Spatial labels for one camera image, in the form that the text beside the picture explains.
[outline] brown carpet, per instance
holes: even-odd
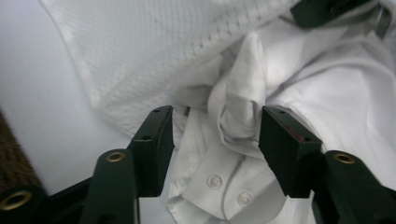
[[[26,185],[41,183],[0,113],[0,193]]]

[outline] shirt button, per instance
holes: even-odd
[[[252,201],[253,199],[249,193],[244,192],[238,196],[238,203],[242,207],[248,207]]]
[[[207,185],[211,189],[219,189],[219,188],[221,188],[221,185],[222,185],[221,177],[219,175],[211,175],[207,179]]]

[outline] textured white fabric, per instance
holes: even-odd
[[[186,74],[175,89],[191,108],[169,192],[176,221],[315,223],[310,199],[285,198],[258,149],[263,105],[292,111],[323,151],[360,157],[396,189],[395,67],[372,28],[302,30],[276,19]],[[238,202],[243,194],[250,205]]]
[[[297,0],[41,0],[94,108],[135,133],[170,85]]]

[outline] white button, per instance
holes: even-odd
[[[253,199],[249,193],[244,192],[238,196],[238,203],[242,207],[248,207],[251,204],[251,201],[253,201]]]
[[[222,185],[221,177],[219,175],[211,175],[207,179],[207,185],[211,189],[219,189],[219,188],[221,188],[221,185]]]

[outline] white shirt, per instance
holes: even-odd
[[[396,189],[394,71],[370,22],[302,30],[283,19],[191,71],[174,90],[191,108],[176,112],[186,119],[169,192],[177,223],[315,223],[310,199],[286,198],[258,148],[263,105],[288,109],[323,151],[360,157]]]

